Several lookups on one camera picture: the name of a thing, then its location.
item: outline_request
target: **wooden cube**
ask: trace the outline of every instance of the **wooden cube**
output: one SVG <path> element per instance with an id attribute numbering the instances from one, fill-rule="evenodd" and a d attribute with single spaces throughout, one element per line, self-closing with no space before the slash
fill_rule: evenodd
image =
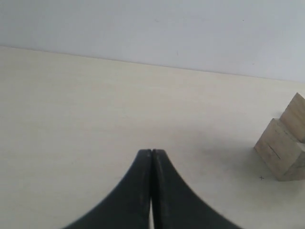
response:
<path id="1" fill-rule="evenodd" d="M 280 120 L 293 136 L 305 143 L 305 99 L 299 93 L 295 94 Z"/>
<path id="2" fill-rule="evenodd" d="M 305 144 L 280 120 L 271 120 L 254 148 L 279 181 L 305 179 Z"/>

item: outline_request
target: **gray wall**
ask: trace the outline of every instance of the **gray wall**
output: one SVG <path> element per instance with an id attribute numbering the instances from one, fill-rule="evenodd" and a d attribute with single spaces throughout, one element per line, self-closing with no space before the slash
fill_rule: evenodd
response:
<path id="1" fill-rule="evenodd" d="M 305 82 L 301 0 L 0 0 L 0 45 Z"/>

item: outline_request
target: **wooden block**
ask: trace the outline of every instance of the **wooden block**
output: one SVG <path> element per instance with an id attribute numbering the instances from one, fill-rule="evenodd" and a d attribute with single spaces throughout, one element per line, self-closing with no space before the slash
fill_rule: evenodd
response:
<path id="1" fill-rule="evenodd" d="M 305 179 L 305 144 L 280 120 L 271 120 L 254 148 L 279 181 Z"/>
<path id="2" fill-rule="evenodd" d="M 293 136 L 305 143 L 305 99 L 299 93 L 295 94 L 280 120 Z"/>

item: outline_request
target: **stacked wooden blocks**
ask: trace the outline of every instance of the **stacked wooden blocks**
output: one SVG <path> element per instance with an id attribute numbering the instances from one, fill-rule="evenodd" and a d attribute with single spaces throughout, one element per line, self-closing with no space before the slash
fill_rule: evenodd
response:
<path id="1" fill-rule="evenodd" d="M 279 181 L 305 179 L 305 99 L 299 93 L 254 148 Z"/>

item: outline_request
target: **light wooden tabletop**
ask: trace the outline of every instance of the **light wooden tabletop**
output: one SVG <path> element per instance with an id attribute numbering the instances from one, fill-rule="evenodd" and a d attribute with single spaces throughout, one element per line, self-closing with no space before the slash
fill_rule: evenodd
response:
<path id="1" fill-rule="evenodd" d="M 0 47 L 0 228 L 71 223 L 141 148 L 165 149 L 245 229 L 305 228 L 305 181 L 276 181 L 253 151 L 296 92 L 305 84 Z"/>

